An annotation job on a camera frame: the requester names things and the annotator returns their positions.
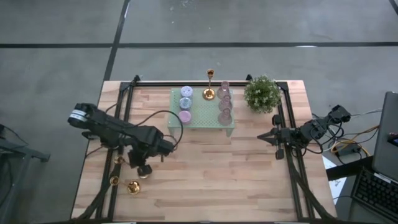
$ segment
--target wooden table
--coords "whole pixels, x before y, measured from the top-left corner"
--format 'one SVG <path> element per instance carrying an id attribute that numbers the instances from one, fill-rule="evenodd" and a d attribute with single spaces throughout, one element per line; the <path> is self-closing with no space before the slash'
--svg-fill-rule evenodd
<path id="1" fill-rule="evenodd" d="M 312 118 L 304 83 L 287 82 L 296 123 L 300 126 Z M 116 102 L 119 85 L 117 81 L 104 82 L 99 109 L 105 110 Z M 164 163 L 159 157 L 148 160 L 154 171 L 148 179 L 138 180 L 142 187 L 139 194 L 130 195 L 125 186 L 119 185 L 114 221 L 296 220 L 287 162 L 277 161 L 275 147 L 256 139 L 257 135 L 271 130 L 271 118 L 277 110 L 271 114 L 253 114 L 243 98 L 243 87 L 232 88 L 236 121 L 232 136 L 227 138 L 225 131 L 219 130 L 184 130 L 178 149 L 165 157 Z M 135 87 L 129 122 L 136 124 L 158 110 L 167 110 L 169 95 L 170 87 Z M 154 125 L 168 134 L 168 116 L 157 114 L 146 125 Z M 88 152 L 99 145 L 99 141 L 92 141 Z M 102 149 L 86 159 L 72 217 L 83 213 L 98 193 L 105 158 L 106 149 Z M 312 192 L 335 216 L 322 156 L 306 153 L 304 161 Z M 126 164 L 120 178 L 128 183 L 138 176 Z M 302 194 L 300 198 L 305 210 Z M 109 197 L 104 203 L 106 212 L 108 202 Z"/>

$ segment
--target gray floor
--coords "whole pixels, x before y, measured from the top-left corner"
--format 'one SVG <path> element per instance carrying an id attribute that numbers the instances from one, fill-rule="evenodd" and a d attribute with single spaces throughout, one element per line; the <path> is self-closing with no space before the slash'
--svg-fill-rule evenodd
<path id="1" fill-rule="evenodd" d="M 122 4 L 0 0 L 0 44 L 111 43 Z M 132 0 L 121 37 L 121 42 L 235 41 L 398 41 L 398 15 L 388 0 Z M 109 53 L 0 49 L 0 123 L 52 154 L 47 164 L 32 163 L 16 221 L 69 218 L 87 141 L 67 118 L 75 103 L 98 101 Z M 216 70 L 217 80 L 266 73 L 304 80 L 316 114 L 337 104 L 356 114 L 380 108 L 384 93 L 397 91 L 397 56 L 398 47 L 119 49 L 111 80 L 135 74 L 144 80 L 202 80 L 208 68 Z M 364 130 L 379 117 L 355 119 L 345 130 Z M 364 146 L 373 152 L 374 139 Z"/>

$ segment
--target pink glass cup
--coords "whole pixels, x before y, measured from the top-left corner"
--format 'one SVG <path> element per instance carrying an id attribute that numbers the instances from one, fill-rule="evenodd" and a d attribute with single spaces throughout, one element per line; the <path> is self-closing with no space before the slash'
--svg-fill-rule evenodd
<path id="1" fill-rule="evenodd" d="M 225 95 L 229 95 L 229 83 L 228 81 L 221 82 L 221 86 L 217 90 L 217 97 L 222 99 Z"/>
<path id="2" fill-rule="evenodd" d="M 224 109 L 232 109 L 232 102 L 231 102 L 231 96 L 230 95 L 225 95 L 223 99 L 218 103 L 218 108 L 220 111 L 223 111 Z"/>
<path id="3" fill-rule="evenodd" d="M 218 122 L 223 126 L 228 126 L 232 123 L 231 109 L 223 109 L 223 111 L 218 115 Z"/>

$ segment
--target green plant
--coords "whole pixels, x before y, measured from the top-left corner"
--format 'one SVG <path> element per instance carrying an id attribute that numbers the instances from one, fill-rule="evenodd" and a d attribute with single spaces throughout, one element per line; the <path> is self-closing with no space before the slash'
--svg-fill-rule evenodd
<path id="1" fill-rule="evenodd" d="M 244 99 L 253 112 L 270 113 L 280 103 L 279 87 L 275 80 L 262 75 L 246 85 Z"/>

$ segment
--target wire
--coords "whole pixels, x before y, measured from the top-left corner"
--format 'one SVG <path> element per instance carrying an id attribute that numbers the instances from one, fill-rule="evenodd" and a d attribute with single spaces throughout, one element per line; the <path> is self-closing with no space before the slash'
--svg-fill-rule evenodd
<path id="1" fill-rule="evenodd" d="M 338 198 L 341 198 L 341 197 L 349 197 L 349 198 L 351 198 L 351 196 L 349 196 L 349 195 L 341 195 L 341 196 L 335 197 L 335 198 L 333 198 L 333 199 L 338 199 Z"/>
<path id="2" fill-rule="evenodd" d="M 337 139 L 338 143 L 335 143 L 335 144 L 331 147 L 331 151 L 335 153 L 335 152 L 337 151 L 337 146 L 339 146 L 340 144 L 342 144 L 343 146 L 340 147 L 339 150 L 344 149 L 344 148 L 347 147 L 349 144 L 357 144 L 357 145 L 361 146 L 360 143 L 364 143 L 364 142 L 367 142 L 367 141 L 371 140 L 371 139 L 376 135 L 378 129 L 379 129 L 379 126 L 377 125 L 377 126 L 373 126 L 373 127 L 369 128 L 369 129 L 367 129 L 367 130 L 365 130 L 365 131 L 363 131 L 363 132 L 355 133 L 355 136 L 354 136 L 352 139 L 339 138 L 339 139 Z M 374 131 L 374 130 L 376 130 L 376 131 L 373 133 L 373 135 L 372 135 L 369 139 L 367 139 L 367 140 L 365 140 L 365 141 L 361 141 L 361 142 L 356 142 L 356 141 L 355 141 L 355 139 L 356 139 L 358 136 L 360 136 L 360 135 L 362 135 L 362 134 L 365 134 L 365 133 L 370 133 L 371 131 Z M 370 154 L 368 153 L 368 151 L 367 151 L 364 147 L 361 146 L 361 148 L 364 149 L 364 152 L 366 153 L 367 156 L 370 156 Z"/>
<path id="3" fill-rule="evenodd" d="M 355 119 L 355 118 L 358 118 L 358 117 L 366 115 L 366 114 L 378 113 L 378 112 L 381 112 L 382 110 L 383 110 L 382 108 L 378 108 L 378 109 L 371 110 L 371 111 L 361 113 L 361 114 L 352 114 L 351 116 L 352 116 L 352 119 Z"/>
<path id="4" fill-rule="evenodd" d="M 365 152 L 366 157 L 371 156 L 368 150 L 366 150 L 364 147 L 362 147 L 361 149 Z"/>
<path id="5" fill-rule="evenodd" d="M 94 153 L 94 152 L 96 152 L 96 151 L 98 151 L 98 150 L 100 150 L 100 149 L 102 149 L 102 148 L 104 148 L 104 147 L 101 146 L 101 147 L 99 147 L 99 148 L 97 148 L 97 149 L 92 150 L 91 152 L 89 152 L 89 153 L 86 155 L 85 158 L 87 158 L 89 155 L 91 155 L 92 153 Z"/>
<path id="6" fill-rule="evenodd" d="M 303 157 L 305 155 L 305 153 L 307 153 L 307 147 L 300 147 L 300 150 L 304 149 L 304 152 L 301 153 L 301 157 Z M 299 151 L 299 149 L 297 149 L 297 147 L 294 148 L 294 150 L 291 150 L 292 152 L 292 156 L 297 158 L 297 152 Z"/>
<path id="7" fill-rule="evenodd" d="M 7 194 L 4 196 L 4 198 L 1 200 L 0 202 L 0 208 L 2 207 L 2 205 L 4 204 L 4 202 L 7 199 L 7 196 L 9 195 L 11 188 L 12 188 L 12 183 L 13 183 L 13 177 L 12 177 L 12 172 L 11 172 L 11 162 L 10 160 L 7 158 L 6 159 L 6 163 L 8 165 L 8 173 L 9 173 L 9 180 L 10 180 L 10 187 L 8 188 Z"/>
<path id="8" fill-rule="evenodd" d="M 361 153 L 360 153 L 360 152 L 357 152 L 357 153 L 359 154 L 359 160 L 361 160 L 361 159 L 362 159 Z M 344 163 L 343 161 L 341 161 L 340 156 L 337 156 L 337 155 L 336 155 L 336 157 L 337 157 L 337 159 L 338 159 L 343 165 L 345 165 L 345 163 Z"/>
<path id="9" fill-rule="evenodd" d="M 160 111 L 156 111 L 155 113 L 149 115 L 145 120 L 143 120 L 143 121 L 141 121 L 140 123 L 134 125 L 134 127 L 137 127 L 137 126 L 140 126 L 140 125 L 144 124 L 147 120 L 149 120 L 149 118 L 151 118 L 151 117 L 157 115 L 158 113 L 170 113 L 170 114 L 174 115 L 174 116 L 178 119 L 178 121 L 180 122 L 180 125 L 181 125 L 181 134 L 180 134 L 180 137 L 179 137 L 178 141 L 175 143 L 174 147 L 177 146 L 177 145 L 180 143 L 181 138 L 182 138 L 182 134 L 183 134 L 183 125 L 182 125 L 182 121 L 181 121 L 180 117 L 178 117 L 178 115 L 175 114 L 173 111 L 169 111 L 169 110 L 160 110 Z"/>
<path id="10" fill-rule="evenodd" d="M 176 151 L 177 148 L 178 148 L 176 138 L 175 138 L 174 136 L 172 136 L 171 134 L 166 134 L 166 135 L 164 135 L 163 137 L 170 137 L 170 138 L 172 138 L 172 139 L 174 140 L 174 142 L 176 143 L 176 144 L 174 145 L 174 147 L 175 147 L 174 151 Z M 160 155 L 160 161 L 161 161 L 161 162 L 164 162 L 164 156 L 163 156 L 163 155 Z"/>
<path id="11" fill-rule="evenodd" d="M 335 132 L 333 129 L 328 128 L 328 130 L 329 130 L 329 133 L 330 133 L 332 136 L 333 136 L 333 135 L 336 136 L 336 132 Z M 325 149 L 325 152 L 331 150 L 331 146 L 334 145 L 334 144 L 336 144 L 337 138 L 333 138 L 333 140 L 334 140 L 333 142 L 330 142 L 330 143 L 329 143 L 329 145 L 328 145 L 329 148 Z"/>
<path id="12" fill-rule="evenodd" d="M 174 140 L 174 143 L 175 143 L 175 145 L 174 145 L 174 147 L 175 147 L 174 151 L 176 151 L 177 148 L 178 148 L 178 146 L 177 146 L 177 139 L 176 139 L 174 136 L 172 136 L 171 134 L 166 134 L 166 135 L 164 135 L 163 137 L 170 137 L 170 138 L 172 138 L 172 139 Z"/>
<path id="13" fill-rule="evenodd" d="M 311 149 L 308 149 L 308 148 L 306 148 L 306 149 L 307 149 L 308 151 L 312 152 L 312 153 L 315 153 L 315 154 L 322 154 L 322 153 L 323 153 L 323 146 L 322 146 L 322 144 L 321 144 L 316 138 L 314 138 L 313 135 L 312 135 L 312 131 L 313 131 L 314 129 L 315 129 L 315 128 L 311 129 L 311 131 L 310 131 L 310 136 L 311 136 L 311 138 L 319 145 L 319 147 L 321 148 L 321 151 L 320 151 L 320 152 L 315 152 L 315 151 L 313 151 L 313 150 L 311 150 Z"/>
<path id="14" fill-rule="evenodd" d="M 124 98 L 124 94 L 126 93 L 125 91 L 132 87 L 132 84 L 134 83 L 134 80 L 130 82 L 130 84 L 126 87 L 124 87 L 124 89 L 120 90 L 120 92 L 122 93 L 122 97 L 120 97 L 119 101 L 117 101 L 114 105 L 110 106 L 108 109 L 105 110 L 105 113 L 108 113 L 108 111 L 112 108 L 114 108 L 116 105 L 120 104 L 123 101 Z"/>

